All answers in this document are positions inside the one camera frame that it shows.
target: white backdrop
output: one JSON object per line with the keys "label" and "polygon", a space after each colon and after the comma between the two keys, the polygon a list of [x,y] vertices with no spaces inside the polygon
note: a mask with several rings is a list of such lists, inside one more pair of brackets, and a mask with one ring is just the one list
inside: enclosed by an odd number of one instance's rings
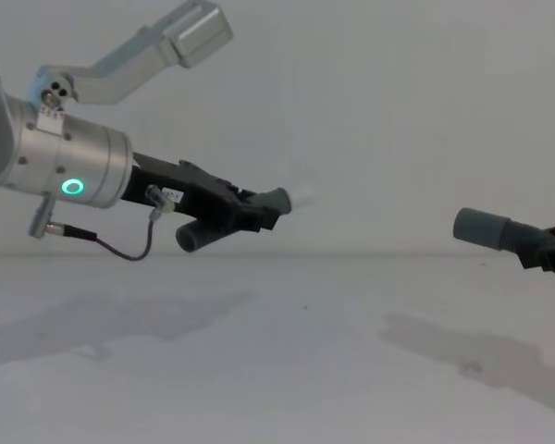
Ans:
{"label": "white backdrop", "polygon": [[[90,64],[179,0],[1,0],[0,68]],[[316,204],[210,253],[457,252],[463,205],[555,224],[555,0],[222,0],[236,38],[119,106],[70,111],[135,148],[245,188],[312,180]],[[26,229],[39,199],[0,190],[0,253],[93,252]],[[147,210],[61,204],[58,219],[141,246]],[[177,252],[168,216],[155,248]]]}

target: white foam tip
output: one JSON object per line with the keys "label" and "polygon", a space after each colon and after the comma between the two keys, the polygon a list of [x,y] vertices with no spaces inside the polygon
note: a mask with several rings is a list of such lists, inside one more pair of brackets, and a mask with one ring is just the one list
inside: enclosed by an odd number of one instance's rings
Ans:
{"label": "white foam tip", "polygon": [[316,187],[312,184],[305,184],[295,187],[292,190],[286,190],[290,198],[292,210],[308,206],[316,200]]}

